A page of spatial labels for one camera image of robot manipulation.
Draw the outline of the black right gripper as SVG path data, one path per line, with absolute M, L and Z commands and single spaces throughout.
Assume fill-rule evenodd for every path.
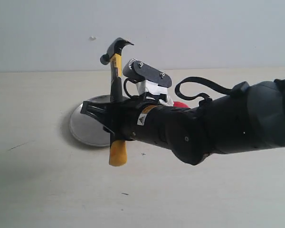
M 166 142 L 166 106 L 152 100 L 141 102 L 128 99 L 114 107 L 114 102 L 84 101 L 81 114 L 90 116 L 101 124 L 111 124 L 110 142 L 139 141 L 144 143 Z

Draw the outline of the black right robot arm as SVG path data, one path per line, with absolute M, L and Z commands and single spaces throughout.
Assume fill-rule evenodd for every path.
M 81 113 L 96 119 L 111 134 L 110 156 L 124 162 L 127 141 L 169 149 L 182 162 L 197 165 L 216 154 L 285 147 L 285 79 L 232 89 L 189 77 L 223 94 L 195 108 L 164 106 L 135 96 L 120 102 L 84 101 Z

